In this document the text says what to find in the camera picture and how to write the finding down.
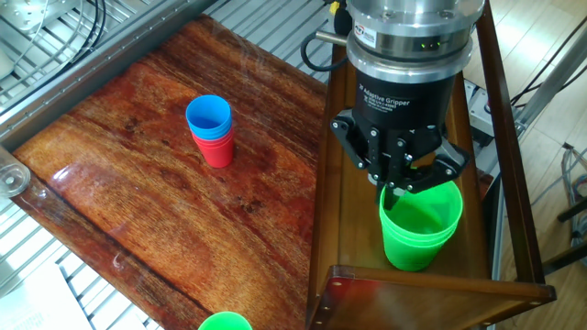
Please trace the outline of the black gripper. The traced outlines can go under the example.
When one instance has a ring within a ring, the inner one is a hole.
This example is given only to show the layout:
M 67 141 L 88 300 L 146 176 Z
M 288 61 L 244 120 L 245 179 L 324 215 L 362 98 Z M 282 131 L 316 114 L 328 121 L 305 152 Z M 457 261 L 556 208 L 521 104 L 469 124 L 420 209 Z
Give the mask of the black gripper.
M 394 189 L 420 193 L 463 173 L 470 154 L 450 143 L 438 127 L 446 120 L 455 75 L 434 82 L 396 83 L 356 71 L 356 79 L 353 109 L 338 113 L 330 127 L 353 164 L 374 181 L 379 206 L 393 208 Z M 393 173 L 383 130 L 406 131 L 396 141 L 402 158 L 393 162 Z

